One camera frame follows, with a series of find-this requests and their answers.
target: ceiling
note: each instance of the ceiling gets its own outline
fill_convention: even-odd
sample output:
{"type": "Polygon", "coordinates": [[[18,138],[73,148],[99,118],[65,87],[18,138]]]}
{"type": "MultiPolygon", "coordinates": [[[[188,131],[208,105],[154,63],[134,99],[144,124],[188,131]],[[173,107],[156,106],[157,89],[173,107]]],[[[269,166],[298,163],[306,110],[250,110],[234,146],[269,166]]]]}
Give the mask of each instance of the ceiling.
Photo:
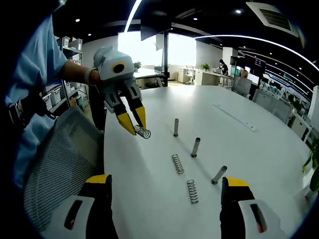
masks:
{"type": "MultiPolygon", "coordinates": [[[[318,67],[319,46],[315,29],[318,28],[319,20],[316,8],[311,8],[311,4],[307,4],[306,0],[297,4],[277,3],[278,1],[272,0],[258,2],[275,5],[290,22],[300,28],[303,37],[295,37],[289,33],[264,26],[244,0],[216,2],[142,0],[133,19],[143,19],[150,11],[162,12],[172,22],[173,30],[170,32],[192,37],[202,36],[203,32],[212,35],[254,36],[286,46],[305,56],[311,62],[315,62],[314,64],[318,67]]],[[[82,38],[84,43],[117,35],[118,32],[124,31],[125,21],[128,19],[134,3],[135,0],[90,0],[83,5],[82,2],[68,0],[65,6],[58,9],[53,15],[54,33],[57,36],[66,35],[82,38]]],[[[140,30],[140,25],[131,24],[129,30],[140,30]]],[[[300,80],[302,83],[294,79],[295,84],[306,93],[309,92],[304,94],[309,99],[312,95],[305,85],[312,89],[319,83],[319,71],[314,66],[282,47],[238,37],[215,37],[199,40],[218,47],[234,47],[242,53],[265,60],[267,64],[273,65],[300,80]]],[[[269,66],[269,70],[278,75],[284,74],[283,71],[272,66],[269,66]]]]}

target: metal pin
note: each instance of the metal pin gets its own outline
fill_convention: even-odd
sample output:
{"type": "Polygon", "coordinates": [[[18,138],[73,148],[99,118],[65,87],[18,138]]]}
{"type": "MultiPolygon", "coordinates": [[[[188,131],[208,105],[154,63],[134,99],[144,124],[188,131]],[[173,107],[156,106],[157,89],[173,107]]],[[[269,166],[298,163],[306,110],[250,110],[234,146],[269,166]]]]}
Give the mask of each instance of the metal pin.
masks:
{"type": "Polygon", "coordinates": [[[197,156],[198,146],[199,146],[200,138],[196,138],[193,152],[190,154],[192,158],[195,158],[197,156]]]}
{"type": "Polygon", "coordinates": [[[216,174],[216,176],[210,181],[212,184],[217,184],[218,180],[221,178],[221,176],[223,176],[223,174],[226,172],[227,170],[227,166],[222,166],[221,169],[218,171],[218,173],[216,174]]]}
{"type": "Polygon", "coordinates": [[[178,119],[175,119],[175,124],[174,124],[174,137],[178,136],[178,119]]]}

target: white table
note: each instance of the white table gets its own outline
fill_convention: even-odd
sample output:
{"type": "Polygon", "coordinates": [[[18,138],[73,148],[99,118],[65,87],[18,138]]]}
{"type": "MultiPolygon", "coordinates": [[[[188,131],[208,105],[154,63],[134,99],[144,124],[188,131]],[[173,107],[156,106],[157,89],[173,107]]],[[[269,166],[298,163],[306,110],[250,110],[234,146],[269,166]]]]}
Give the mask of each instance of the white table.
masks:
{"type": "Polygon", "coordinates": [[[142,91],[142,96],[150,139],[130,135],[115,115],[106,119],[105,172],[113,177],[119,238],[220,238],[222,185],[210,180],[222,165],[228,167],[225,176],[247,182],[255,198],[278,214],[288,235],[295,231],[303,219],[296,195],[303,188],[301,168],[309,149],[293,131],[259,105],[221,87],[157,88],[142,91]],[[247,120],[256,131],[213,104],[247,120]],[[175,118],[178,137],[173,137],[175,118]],[[193,159],[196,137],[201,143],[193,159]],[[176,173],[174,153],[184,174],[176,173]],[[189,201],[188,179],[195,180],[198,204],[189,201]]]}

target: hand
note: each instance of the hand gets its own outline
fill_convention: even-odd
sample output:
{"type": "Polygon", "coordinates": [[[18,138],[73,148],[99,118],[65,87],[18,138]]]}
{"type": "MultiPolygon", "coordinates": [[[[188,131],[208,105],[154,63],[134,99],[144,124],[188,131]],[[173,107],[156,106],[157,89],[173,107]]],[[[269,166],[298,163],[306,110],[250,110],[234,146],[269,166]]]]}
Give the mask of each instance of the hand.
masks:
{"type": "Polygon", "coordinates": [[[90,76],[89,76],[89,82],[92,85],[101,86],[101,78],[100,78],[100,74],[98,71],[96,71],[96,70],[91,71],[90,76]]]}

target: black strap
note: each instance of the black strap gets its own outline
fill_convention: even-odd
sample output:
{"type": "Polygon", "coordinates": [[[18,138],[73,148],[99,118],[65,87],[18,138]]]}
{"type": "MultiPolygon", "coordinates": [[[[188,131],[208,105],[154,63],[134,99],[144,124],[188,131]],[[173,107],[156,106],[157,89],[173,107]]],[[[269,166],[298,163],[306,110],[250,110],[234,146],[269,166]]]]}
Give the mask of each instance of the black strap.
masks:
{"type": "Polygon", "coordinates": [[[55,119],[55,116],[46,108],[46,103],[39,95],[39,91],[32,91],[24,99],[18,100],[8,109],[8,115],[17,134],[22,133],[23,129],[29,124],[34,114],[48,116],[55,119]]]}

